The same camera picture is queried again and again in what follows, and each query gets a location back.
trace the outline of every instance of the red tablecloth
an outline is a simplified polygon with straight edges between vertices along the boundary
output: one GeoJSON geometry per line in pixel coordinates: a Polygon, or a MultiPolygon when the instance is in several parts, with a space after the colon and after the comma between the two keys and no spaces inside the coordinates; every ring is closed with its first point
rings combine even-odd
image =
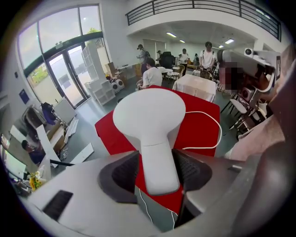
{"type": "MultiPolygon", "coordinates": [[[[150,88],[161,88],[158,86],[151,86],[150,88]]],[[[203,99],[185,94],[179,91],[173,91],[179,95],[186,105],[186,111],[203,111],[219,122],[220,110],[219,106],[207,102],[203,99]]],[[[98,136],[102,139],[103,144],[110,153],[114,155],[126,151],[135,150],[125,136],[115,127],[113,123],[113,111],[104,116],[95,124],[98,136]]],[[[219,134],[218,125],[208,116],[201,113],[186,114],[180,126],[178,137],[174,148],[181,149],[184,147],[210,147],[217,143],[219,134]]],[[[190,150],[199,154],[214,156],[215,149],[208,150],[190,150]]],[[[180,187],[178,191],[163,195],[163,196],[150,196],[147,193],[144,172],[142,165],[142,157],[139,158],[139,172],[136,178],[136,185],[146,193],[154,201],[162,206],[179,213],[182,201],[182,190],[180,187]]]]}

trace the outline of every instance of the white device handle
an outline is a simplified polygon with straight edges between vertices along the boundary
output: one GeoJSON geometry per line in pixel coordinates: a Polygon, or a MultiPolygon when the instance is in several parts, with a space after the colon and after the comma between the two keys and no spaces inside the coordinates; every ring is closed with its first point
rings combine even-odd
{"type": "Polygon", "coordinates": [[[180,187],[168,139],[157,145],[142,145],[142,162],[147,191],[150,195],[176,192],[180,187]]]}

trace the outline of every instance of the speaker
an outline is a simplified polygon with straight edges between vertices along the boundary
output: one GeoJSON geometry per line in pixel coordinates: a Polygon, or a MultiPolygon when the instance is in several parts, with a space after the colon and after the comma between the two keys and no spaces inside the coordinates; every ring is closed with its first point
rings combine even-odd
{"type": "Polygon", "coordinates": [[[115,94],[120,91],[119,85],[116,82],[112,82],[111,86],[115,94]]]}
{"type": "Polygon", "coordinates": [[[254,56],[254,50],[252,50],[252,49],[250,49],[250,48],[245,48],[245,53],[244,53],[244,55],[253,58],[253,56],[254,56]]]}
{"type": "Polygon", "coordinates": [[[115,81],[115,83],[119,86],[119,90],[121,90],[121,89],[124,88],[124,83],[123,83],[122,80],[117,79],[117,80],[115,81]]]}
{"type": "Polygon", "coordinates": [[[246,101],[246,102],[250,102],[252,96],[255,93],[255,89],[252,87],[244,87],[241,90],[241,97],[246,101]]]}

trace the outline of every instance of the ceiling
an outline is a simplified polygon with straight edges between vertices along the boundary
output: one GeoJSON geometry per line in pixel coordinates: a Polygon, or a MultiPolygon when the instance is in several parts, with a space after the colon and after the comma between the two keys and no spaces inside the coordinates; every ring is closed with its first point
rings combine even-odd
{"type": "Polygon", "coordinates": [[[180,39],[186,43],[204,44],[207,41],[212,42],[213,47],[223,45],[225,48],[237,48],[246,44],[253,45],[255,38],[227,25],[222,25],[207,21],[176,21],[163,23],[148,27],[142,31],[151,37],[162,37],[167,41],[179,42],[180,39]],[[173,38],[166,34],[170,32],[177,36],[173,38]],[[227,45],[228,39],[234,42],[227,45]]]}

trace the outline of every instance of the balcony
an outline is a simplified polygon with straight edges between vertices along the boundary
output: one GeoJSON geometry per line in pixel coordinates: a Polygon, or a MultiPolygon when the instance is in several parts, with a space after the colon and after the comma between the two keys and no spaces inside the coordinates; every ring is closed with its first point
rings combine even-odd
{"type": "Polygon", "coordinates": [[[204,9],[232,14],[260,26],[281,42],[281,23],[245,0],[152,0],[131,10],[126,17],[128,25],[132,25],[153,15],[182,9],[204,9]]]}

